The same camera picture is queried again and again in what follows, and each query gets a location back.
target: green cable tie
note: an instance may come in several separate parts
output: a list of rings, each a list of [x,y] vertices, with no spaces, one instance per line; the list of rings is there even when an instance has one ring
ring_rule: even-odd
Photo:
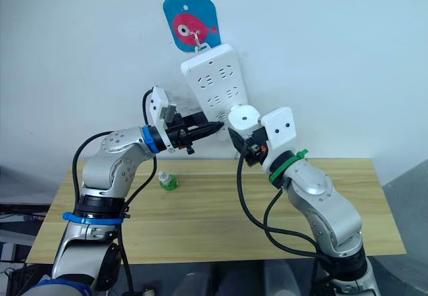
[[[284,172],[293,162],[296,162],[300,159],[305,158],[305,154],[308,153],[308,149],[303,149],[302,151],[299,151],[295,156],[292,156],[291,158],[288,158],[277,170],[272,172],[272,174],[269,176],[269,182],[271,184],[274,183],[275,179]]]

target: bottle cap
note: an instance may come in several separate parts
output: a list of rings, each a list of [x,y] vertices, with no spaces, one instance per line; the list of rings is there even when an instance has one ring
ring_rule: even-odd
[[[160,171],[158,176],[161,184],[169,184],[171,182],[171,175],[166,171]]]

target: power strip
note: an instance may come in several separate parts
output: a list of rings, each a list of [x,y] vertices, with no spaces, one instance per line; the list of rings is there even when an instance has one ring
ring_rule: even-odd
[[[209,49],[183,62],[181,72],[208,121],[225,123],[219,137],[228,138],[230,109],[248,103],[235,50],[228,44]]]

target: green bottle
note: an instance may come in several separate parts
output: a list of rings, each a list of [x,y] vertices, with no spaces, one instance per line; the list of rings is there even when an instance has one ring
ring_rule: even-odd
[[[173,191],[179,186],[177,176],[174,174],[169,174],[166,171],[160,171],[158,176],[160,185],[167,191]]]

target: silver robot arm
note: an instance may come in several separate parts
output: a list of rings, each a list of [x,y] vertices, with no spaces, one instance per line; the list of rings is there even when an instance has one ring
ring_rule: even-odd
[[[252,106],[236,106],[228,118],[236,149],[242,152],[247,146],[247,163],[260,163],[270,182],[287,192],[293,206],[306,217],[321,252],[331,260],[331,264],[320,264],[334,274],[334,293],[380,296],[362,246],[358,211],[335,190],[324,171],[304,159],[307,150],[293,153],[296,129],[291,109],[260,116]]]
[[[125,198],[138,166],[160,151],[186,148],[218,131],[223,123],[208,122],[202,112],[181,117],[164,90],[154,87],[150,99],[154,126],[135,127],[108,134],[98,153],[83,169],[83,185],[61,239],[52,280],[42,281],[25,296],[95,295],[111,288],[119,273],[121,255],[118,227],[129,216]]]

